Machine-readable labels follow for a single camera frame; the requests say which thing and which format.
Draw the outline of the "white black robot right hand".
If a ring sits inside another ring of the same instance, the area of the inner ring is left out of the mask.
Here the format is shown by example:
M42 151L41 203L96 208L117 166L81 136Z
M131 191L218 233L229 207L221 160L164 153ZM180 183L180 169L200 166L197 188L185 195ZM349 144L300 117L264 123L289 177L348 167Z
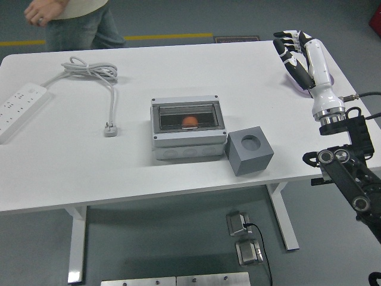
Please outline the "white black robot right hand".
M295 82L314 100L316 121L328 116L343 116L345 106L334 93L330 71L320 41L303 31L274 33L273 45Z

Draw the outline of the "person's right hand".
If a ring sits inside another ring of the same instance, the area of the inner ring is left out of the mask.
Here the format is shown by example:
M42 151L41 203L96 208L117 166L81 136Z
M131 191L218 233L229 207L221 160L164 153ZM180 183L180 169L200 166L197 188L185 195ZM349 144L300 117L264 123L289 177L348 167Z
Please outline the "person's right hand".
M67 3L68 1L59 0L34 0L24 10L24 16L29 24L45 27L64 11Z

